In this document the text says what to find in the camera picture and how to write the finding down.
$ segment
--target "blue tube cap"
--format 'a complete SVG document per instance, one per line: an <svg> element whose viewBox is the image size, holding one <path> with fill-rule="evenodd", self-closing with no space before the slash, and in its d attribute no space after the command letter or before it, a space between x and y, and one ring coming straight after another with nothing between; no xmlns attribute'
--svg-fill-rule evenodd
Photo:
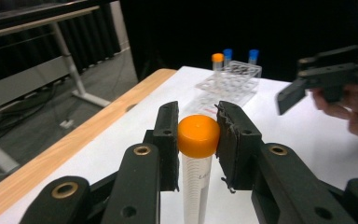
<svg viewBox="0 0 358 224"><path fill-rule="evenodd" d="M224 49L223 54L225 55L226 59L231 60L231 58L232 58L232 49Z"/></svg>
<svg viewBox="0 0 358 224"><path fill-rule="evenodd" d="M256 60L258 57L258 49L249 50L249 59Z"/></svg>

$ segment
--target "dark background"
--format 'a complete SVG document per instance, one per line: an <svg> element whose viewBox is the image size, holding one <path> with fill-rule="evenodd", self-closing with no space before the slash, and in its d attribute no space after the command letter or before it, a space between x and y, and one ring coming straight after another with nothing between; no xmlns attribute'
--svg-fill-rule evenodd
<svg viewBox="0 0 358 224"><path fill-rule="evenodd" d="M233 49L247 62L259 49L262 77L291 81L296 61L358 44L358 0L120 1L140 80L161 67L212 68Z"/></svg>

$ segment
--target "human hand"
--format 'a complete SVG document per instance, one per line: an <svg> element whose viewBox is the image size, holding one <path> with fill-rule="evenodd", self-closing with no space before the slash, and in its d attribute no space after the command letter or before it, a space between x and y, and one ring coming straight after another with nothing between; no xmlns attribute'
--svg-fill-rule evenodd
<svg viewBox="0 0 358 224"><path fill-rule="evenodd" d="M349 131L358 135L358 85L346 85L343 99L335 104L329 104L325 101L323 89L316 88L310 91L319 110L332 117L347 119Z"/></svg>

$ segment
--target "wooden table edge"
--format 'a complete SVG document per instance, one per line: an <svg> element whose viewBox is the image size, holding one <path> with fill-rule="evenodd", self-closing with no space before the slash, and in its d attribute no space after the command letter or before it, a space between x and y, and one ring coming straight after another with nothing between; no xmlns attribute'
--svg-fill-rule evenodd
<svg viewBox="0 0 358 224"><path fill-rule="evenodd" d="M141 102L176 70L159 69L117 98L91 119L46 149L17 172L0 182L0 215L51 175L103 130L121 118L128 108Z"/></svg>

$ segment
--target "orange cap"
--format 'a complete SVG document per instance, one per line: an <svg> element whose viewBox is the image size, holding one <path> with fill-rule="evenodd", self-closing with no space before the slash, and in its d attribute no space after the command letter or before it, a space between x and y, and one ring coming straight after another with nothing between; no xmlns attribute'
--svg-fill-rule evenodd
<svg viewBox="0 0 358 224"><path fill-rule="evenodd" d="M212 62L214 63L221 63L224 59L225 56L222 53L215 53L212 55Z"/></svg>
<svg viewBox="0 0 358 224"><path fill-rule="evenodd" d="M219 136L219 125L205 115L186 117L178 125L179 150L191 158L212 156L216 151Z"/></svg>

